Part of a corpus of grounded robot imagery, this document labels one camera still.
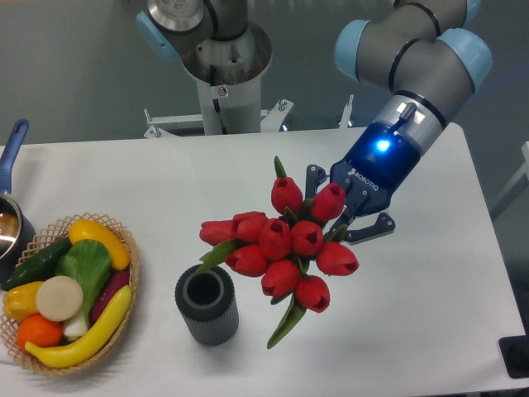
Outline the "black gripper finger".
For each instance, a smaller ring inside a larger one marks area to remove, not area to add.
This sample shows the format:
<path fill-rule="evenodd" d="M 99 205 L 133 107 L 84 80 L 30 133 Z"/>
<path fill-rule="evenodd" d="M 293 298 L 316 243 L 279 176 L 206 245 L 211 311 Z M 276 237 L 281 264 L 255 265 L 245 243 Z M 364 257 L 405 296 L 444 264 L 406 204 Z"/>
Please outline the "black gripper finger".
<path fill-rule="evenodd" d="M 345 236 L 345 242 L 350 245 L 367 242 L 376 238 L 387 236 L 394 232 L 396 222 L 393 218 L 384 212 L 381 212 L 376 218 L 374 224 L 362 227 L 358 230 L 348 230 Z"/>
<path fill-rule="evenodd" d="M 304 197 L 313 199 L 328 178 L 329 174 L 326 169 L 315 164 L 308 165 L 306 168 Z"/>

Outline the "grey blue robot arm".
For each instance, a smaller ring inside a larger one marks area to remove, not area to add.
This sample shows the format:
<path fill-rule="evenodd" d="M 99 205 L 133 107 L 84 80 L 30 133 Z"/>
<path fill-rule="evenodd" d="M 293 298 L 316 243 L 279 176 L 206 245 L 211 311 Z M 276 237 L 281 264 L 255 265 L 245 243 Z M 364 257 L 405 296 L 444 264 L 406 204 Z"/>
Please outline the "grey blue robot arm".
<path fill-rule="evenodd" d="M 489 73 L 488 46 L 465 25 L 477 1 L 396 1 L 384 21 L 355 20 L 336 40 L 343 74 L 385 88 L 390 99 L 344 158 L 307 168 L 305 194 L 339 184 L 346 204 L 330 228 L 350 244 L 390 233 L 394 192 Z M 261 132 L 261 79 L 270 40 L 244 1 L 150 1 L 136 16 L 149 47 L 195 80 L 208 135 Z"/>

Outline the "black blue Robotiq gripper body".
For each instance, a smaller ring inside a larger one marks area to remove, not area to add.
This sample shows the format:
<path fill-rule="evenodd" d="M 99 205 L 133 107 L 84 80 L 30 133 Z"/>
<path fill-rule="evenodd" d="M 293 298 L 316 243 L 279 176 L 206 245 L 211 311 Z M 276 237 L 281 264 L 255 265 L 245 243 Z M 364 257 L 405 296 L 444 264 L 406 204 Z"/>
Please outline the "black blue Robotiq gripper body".
<path fill-rule="evenodd" d="M 413 93 L 392 96 L 342 160 L 330 181 L 346 191 L 346 210 L 361 217 L 386 209 L 394 192 L 446 127 L 446 118 Z"/>

